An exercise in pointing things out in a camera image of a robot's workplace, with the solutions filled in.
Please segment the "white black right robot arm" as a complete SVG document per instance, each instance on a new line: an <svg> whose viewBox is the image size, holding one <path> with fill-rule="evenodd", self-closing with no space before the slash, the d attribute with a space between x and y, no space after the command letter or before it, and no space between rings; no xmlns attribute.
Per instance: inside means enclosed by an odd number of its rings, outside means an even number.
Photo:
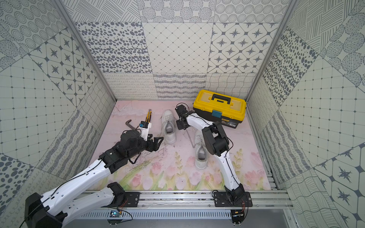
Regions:
<svg viewBox="0 0 365 228"><path fill-rule="evenodd" d="M182 103L177 104L175 111L179 117L176 121L179 130L194 127L197 131L201 131L208 152L213 155L220 166L226 192L225 201L232 206L252 207L250 193L245 191L234 170L229 147L232 142L226 135L222 124L200 117L194 111L187 110Z"/></svg>

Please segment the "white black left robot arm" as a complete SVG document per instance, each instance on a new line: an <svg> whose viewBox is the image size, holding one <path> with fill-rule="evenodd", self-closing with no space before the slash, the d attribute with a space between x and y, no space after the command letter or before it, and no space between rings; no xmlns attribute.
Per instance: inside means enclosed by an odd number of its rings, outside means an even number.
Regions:
<svg viewBox="0 0 365 228"><path fill-rule="evenodd" d="M139 130L124 131L120 141L85 170L53 190L30 195L25 202L24 223L29 228L61 228L94 209L118 208L133 202L117 182L86 197L79 196L127 163L134 164L132 158L139 158L141 152L158 151L162 142L163 137L153 137L152 134L143 138Z"/></svg>

